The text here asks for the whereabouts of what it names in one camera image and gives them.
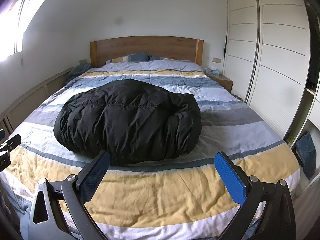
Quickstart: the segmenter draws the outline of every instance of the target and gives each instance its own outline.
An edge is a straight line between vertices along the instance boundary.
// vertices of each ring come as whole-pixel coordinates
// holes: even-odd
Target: folded black jacket
[[[196,146],[200,109],[191,94],[119,80],[71,97],[53,132],[75,153],[94,158],[107,151],[111,165],[173,159]]]

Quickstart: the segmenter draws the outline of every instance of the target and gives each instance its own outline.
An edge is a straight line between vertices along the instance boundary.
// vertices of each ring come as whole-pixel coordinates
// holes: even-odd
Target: bed sheet
[[[85,206],[108,239],[199,239],[218,236],[236,214],[235,204],[214,168],[224,151],[248,175],[290,191],[299,182],[297,160],[286,143],[246,104],[201,68],[188,62],[111,63],[93,68],[50,96],[12,134],[21,144],[3,171],[12,204],[29,214],[37,181],[64,180],[91,161],[68,151],[53,135],[55,119],[73,95],[108,82],[137,79],[171,92],[191,93],[201,110],[202,132],[194,150],[174,160],[111,166]],[[75,227],[65,204],[67,223]],[[263,210],[260,204],[256,221]]]

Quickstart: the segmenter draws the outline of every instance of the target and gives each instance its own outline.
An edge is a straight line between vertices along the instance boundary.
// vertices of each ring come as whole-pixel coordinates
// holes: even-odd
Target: nightstand
[[[229,93],[231,93],[233,81],[231,79],[228,79],[225,76],[219,75],[219,76],[214,76],[209,73],[205,73],[208,77],[210,77],[212,80],[218,82],[220,86],[222,86],[225,90],[227,90]]]

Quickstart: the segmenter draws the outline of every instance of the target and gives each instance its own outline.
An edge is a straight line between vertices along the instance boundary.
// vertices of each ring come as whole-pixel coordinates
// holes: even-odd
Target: wall socket
[[[79,63],[80,63],[80,65],[81,64],[86,64],[86,63],[88,63],[88,60],[87,59],[81,59],[81,60],[79,60]]]
[[[216,57],[214,57],[214,58],[212,59],[212,62],[221,63],[221,58],[216,58]]]

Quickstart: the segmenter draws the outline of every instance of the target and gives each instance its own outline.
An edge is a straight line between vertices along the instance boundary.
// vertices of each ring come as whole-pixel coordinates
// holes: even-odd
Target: silver screw
[[[254,175],[251,175],[251,176],[249,177],[249,179],[250,179],[250,181],[252,181],[252,182],[257,182],[257,181],[258,181],[258,178],[257,178],[256,176],[254,176]]]
[[[38,184],[41,185],[41,184],[44,184],[44,183],[45,183],[45,178],[41,178],[41,179],[38,180]]]
[[[75,180],[75,178],[76,178],[76,176],[74,174],[72,174],[72,175],[68,176],[67,180],[68,181],[73,181],[73,180]]]
[[[285,185],[287,185],[287,183],[285,182],[284,179],[281,179],[281,180],[280,180],[280,185],[285,186]]]

